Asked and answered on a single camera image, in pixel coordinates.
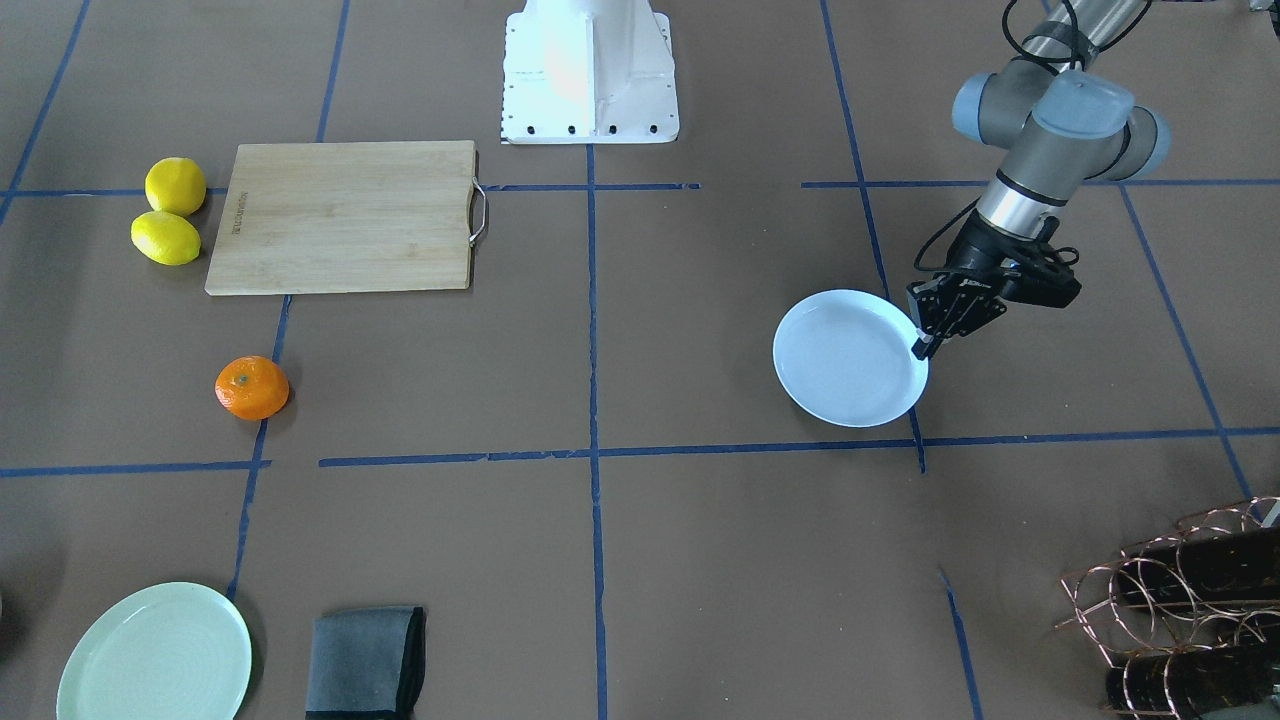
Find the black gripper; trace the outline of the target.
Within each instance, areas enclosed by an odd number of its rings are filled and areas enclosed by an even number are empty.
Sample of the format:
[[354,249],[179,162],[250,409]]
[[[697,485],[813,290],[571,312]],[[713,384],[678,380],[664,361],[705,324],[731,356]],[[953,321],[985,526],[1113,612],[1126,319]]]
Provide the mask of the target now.
[[968,215],[942,264],[928,266],[925,252],[960,217],[936,231],[916,252],[913,266],[928,281],[908,286],[908,305],[916,325],[911,354],[928,361],[946,341],[968,336],[1006,311],[998,292],[1004,284],[1002,241],[980,215]]

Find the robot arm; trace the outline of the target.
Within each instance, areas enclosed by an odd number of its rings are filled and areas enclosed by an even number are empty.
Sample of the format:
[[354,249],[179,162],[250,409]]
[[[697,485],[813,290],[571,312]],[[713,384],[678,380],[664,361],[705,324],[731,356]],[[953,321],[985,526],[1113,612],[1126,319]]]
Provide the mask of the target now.
[[908,288],[919,338],[913,354],[1001,318],[1009,304],[1066,307],[1080,293],[1078,251],[1052,245],[1062,210],[1087,181],[1132,181],[1169,154],[1172,133],[1133,94],[1092,72],[1094,61],[1149,12],[1147,1],[1059,1],[1025,37],[1005,33],[1014,56],[969,78],[951,118],[960,135],[1002,149],[983,193],[946,223],[943,260]]

